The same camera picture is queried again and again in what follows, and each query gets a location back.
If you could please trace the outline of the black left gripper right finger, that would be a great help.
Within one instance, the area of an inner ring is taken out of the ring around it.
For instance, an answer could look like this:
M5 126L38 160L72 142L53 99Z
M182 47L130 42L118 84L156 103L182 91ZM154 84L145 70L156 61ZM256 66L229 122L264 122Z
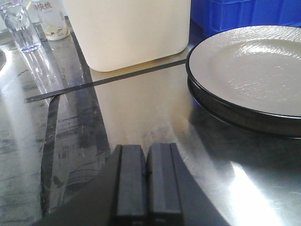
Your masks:
M152 144L147 156L151 226L227 226L183 162L175 143Z

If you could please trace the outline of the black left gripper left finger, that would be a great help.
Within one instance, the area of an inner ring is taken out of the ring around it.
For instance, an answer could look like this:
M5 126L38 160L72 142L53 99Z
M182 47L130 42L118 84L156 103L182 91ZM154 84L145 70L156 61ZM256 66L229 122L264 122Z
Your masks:
M146 225L146 169L140 145L118 145L105 166L37 226Z

